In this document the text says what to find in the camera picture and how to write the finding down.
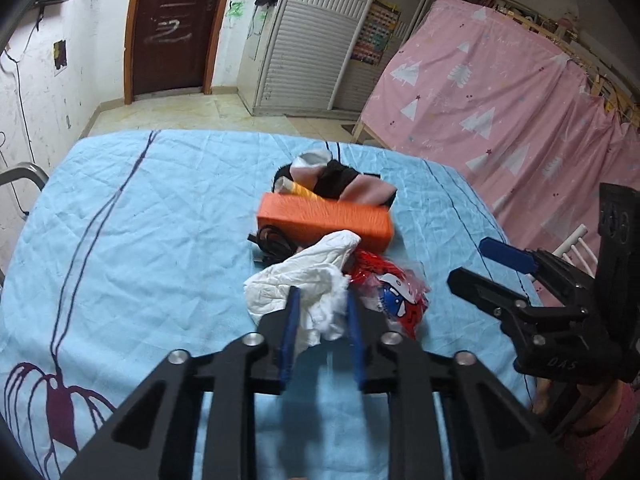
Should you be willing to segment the white tissue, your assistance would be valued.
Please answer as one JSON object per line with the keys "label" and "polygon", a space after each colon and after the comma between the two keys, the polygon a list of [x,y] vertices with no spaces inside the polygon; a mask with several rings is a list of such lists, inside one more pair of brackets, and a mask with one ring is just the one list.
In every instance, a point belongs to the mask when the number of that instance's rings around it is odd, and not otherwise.
{"label": "white tissue", "polygon": [[350,283],[343,269],[360,242],[360,236],[352,231],[336,231],[248,278],[244,298],[252,320],[258,323],[263,316],[284,309],[288,293],[295,287],[300,305],[295,353],[341,338],[346,330]]}

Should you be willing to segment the orange rectangular box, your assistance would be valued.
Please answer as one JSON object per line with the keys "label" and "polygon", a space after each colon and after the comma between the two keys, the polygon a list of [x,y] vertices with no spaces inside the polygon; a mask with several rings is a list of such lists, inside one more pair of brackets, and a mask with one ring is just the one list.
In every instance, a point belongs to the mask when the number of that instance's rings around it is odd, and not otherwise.
{"label": "orange rectangular box", "polygon": [[312,200],[265,193],[256,212],[257,226],[273,226],[293,242],[314,244],[322,236],[349,230],[368,252],[385,252],[394,236],[390,212],[384,207],[336,200]]}

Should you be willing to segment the red white snack wrapper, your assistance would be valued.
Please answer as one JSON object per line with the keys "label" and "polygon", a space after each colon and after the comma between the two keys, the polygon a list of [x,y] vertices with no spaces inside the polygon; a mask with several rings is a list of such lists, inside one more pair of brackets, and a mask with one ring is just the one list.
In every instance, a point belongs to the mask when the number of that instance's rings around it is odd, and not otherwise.
{"label": "red white snack wrapper", "polygon": [[366,308],[382,312],[391,330],[416,338],[430,291],[420,274],[362,249],[352,254],[348,274]]}

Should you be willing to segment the yellow tube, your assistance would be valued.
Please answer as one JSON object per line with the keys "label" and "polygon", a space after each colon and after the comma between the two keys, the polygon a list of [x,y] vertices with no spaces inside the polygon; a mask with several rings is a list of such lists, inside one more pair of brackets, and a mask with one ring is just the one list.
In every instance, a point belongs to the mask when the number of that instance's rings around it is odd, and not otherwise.
{"label": "yellow tube", "polygon": [[321,200],[319,195],[287,177],[277,178],[273,185],[273,192],[306,198],[306,200]]}

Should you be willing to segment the pink black sock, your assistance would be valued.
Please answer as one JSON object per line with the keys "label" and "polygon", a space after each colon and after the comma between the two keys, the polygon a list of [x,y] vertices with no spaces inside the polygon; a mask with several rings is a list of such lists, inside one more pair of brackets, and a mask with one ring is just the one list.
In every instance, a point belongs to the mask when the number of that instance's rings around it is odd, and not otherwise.
{"label": "pink black sock", "polygon": [[326,148],[300,154],[290,164],[281,167],[274,175],[272,192],[274,182],[280,177],[303,185],[322,200],[390,209],[397,194],[396,186],[377,174],[364,174],[343,165]]}

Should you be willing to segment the pink tree-print curtain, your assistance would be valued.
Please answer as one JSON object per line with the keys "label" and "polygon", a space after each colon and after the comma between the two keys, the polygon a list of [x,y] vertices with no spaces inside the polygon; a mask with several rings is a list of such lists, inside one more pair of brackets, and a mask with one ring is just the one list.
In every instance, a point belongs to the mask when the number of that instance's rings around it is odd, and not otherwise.
{"label": "pink tree-print curtain", "polygon": [[457,170],[519,248],[577,228],[600,245],[599,188],[639,184],[639,129],[594,96],[586,71],[512,18],[436,0],[361,114],[388,148]]}

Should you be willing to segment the light blue bed sheet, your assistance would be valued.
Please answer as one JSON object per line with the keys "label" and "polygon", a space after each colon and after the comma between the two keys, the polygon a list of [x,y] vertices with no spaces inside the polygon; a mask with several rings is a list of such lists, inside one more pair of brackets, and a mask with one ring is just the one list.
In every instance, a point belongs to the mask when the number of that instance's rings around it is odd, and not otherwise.
{"label": "light blue bed sheet", "polygon": [[[253,327],[243,297],[256,270],[248,234],[279,168],[317,142],[228,131],[126,131],[77,143],[50,177],[17,241],[1,293],[1,411],[44,478],[55,479],[171,350],[220,350]],[[436,162],[332,144],[343,164],[397,190],[393,263],[430,288],[418,333],[442,356],[474,352],[522,402],[498,323],[452,296],[464,266],[531,294],[484,259],[502,231],[465,180]]]}

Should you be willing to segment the white louvered wardrobe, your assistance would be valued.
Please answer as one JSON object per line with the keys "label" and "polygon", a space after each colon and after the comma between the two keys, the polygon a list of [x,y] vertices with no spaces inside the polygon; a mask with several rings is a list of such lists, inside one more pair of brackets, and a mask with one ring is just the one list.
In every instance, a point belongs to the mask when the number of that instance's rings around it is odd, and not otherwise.
{"label": "white louvered wardrobe", "polygon": [[425,22],[435,0],[380,0],[399,23],[382,60],[350,58],[374,0],[278,0],[250,23],[238,93],[254,116],[357,118],[386,65]]}

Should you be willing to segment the dark red wooden door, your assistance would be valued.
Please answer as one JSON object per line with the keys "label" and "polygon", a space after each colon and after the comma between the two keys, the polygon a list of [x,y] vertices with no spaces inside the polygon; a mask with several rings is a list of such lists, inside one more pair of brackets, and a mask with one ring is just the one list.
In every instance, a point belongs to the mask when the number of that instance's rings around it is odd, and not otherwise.
{"label": "dark red wooden door", "polygon": [[227,0],[129,0],[124,102],[151,94],[212,92]]}

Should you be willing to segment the colourful wall chart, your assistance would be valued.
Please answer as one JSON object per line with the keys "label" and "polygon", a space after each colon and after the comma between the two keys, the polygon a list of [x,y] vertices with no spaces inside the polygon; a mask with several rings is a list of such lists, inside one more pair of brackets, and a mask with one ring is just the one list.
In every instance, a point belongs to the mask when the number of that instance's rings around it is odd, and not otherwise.
{"label": "colourful wall chart", "polygon": [[399,23],[398,6],[374,0],[364,20],[350,58],[377,66]]}

